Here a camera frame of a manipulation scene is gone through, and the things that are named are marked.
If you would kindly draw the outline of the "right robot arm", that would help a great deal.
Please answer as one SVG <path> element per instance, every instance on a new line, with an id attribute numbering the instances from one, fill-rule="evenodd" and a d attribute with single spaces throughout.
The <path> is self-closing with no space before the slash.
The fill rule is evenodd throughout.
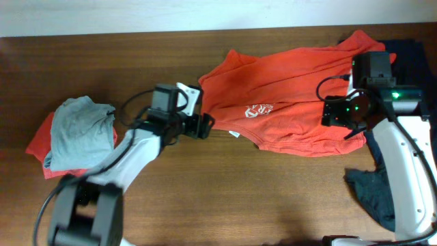
<path id="1" fill-rule="evenodd" d="M 395 213 L 394 245 L 436 244 L 436 164 L 423 91 L 398 85 L 390 55 L 352 58 L 345 96 L 319 96 L 322 125 L 371 131 L 384 159 Z"/>

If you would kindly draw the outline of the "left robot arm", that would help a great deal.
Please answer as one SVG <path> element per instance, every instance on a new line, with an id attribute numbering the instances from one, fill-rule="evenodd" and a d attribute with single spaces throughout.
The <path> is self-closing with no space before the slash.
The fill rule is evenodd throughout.
<path id="1" fill-rule="evenodd" d="M 80 177 L 67 176 L 49 195 L 55 200 L 47 244 L 123 246 L 124 194 L 142 169 L 181 135 L 206 139 L 214 118 L 201 113 L 203 90 L 158 84 L 150 105 L 128 125 L 116 149 Z"/>

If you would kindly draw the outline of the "red printed t-shirt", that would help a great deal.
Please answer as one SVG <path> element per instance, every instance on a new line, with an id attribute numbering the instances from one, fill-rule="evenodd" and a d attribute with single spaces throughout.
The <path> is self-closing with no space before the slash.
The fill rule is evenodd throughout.
<path id="1" fill-rule="evenodd" d="M 358 30 L 335 46 L 265 57 L 231 50 L 222 64 L 199 79 L 201 110 L 215 119 L 215 129 L 239 133 L 260 150 L 306 157 L 347 154 L 363 147 L 366 138 L 344 140 L 349 129 L 322 126 L 324 103 L 316 87 L 327 77 L 349 73 L 355 55 L 385 49 Z M 320 93 L 343 96 L 347 90 L 348 82 L 332 79 Z"/>

